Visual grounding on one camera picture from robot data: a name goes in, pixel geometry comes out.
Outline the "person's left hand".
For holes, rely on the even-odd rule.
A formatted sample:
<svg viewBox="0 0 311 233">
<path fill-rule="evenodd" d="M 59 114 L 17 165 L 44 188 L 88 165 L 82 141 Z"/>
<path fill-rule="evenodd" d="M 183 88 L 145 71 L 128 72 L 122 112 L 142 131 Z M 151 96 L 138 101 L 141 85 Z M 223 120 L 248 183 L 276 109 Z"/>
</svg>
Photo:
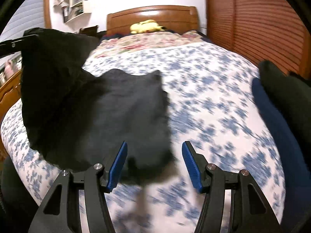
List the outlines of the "person's left hand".
<svg viewBox="0 0 311 233">
<path fill-rule="evenodd" d="M 12 77 L 17 71 L 18 71 L 18 68 L 11 60 L 8 60 L 5 62 L 4 72 L 5 72 L 5 76 L 7 79 Z"/>
</svg>

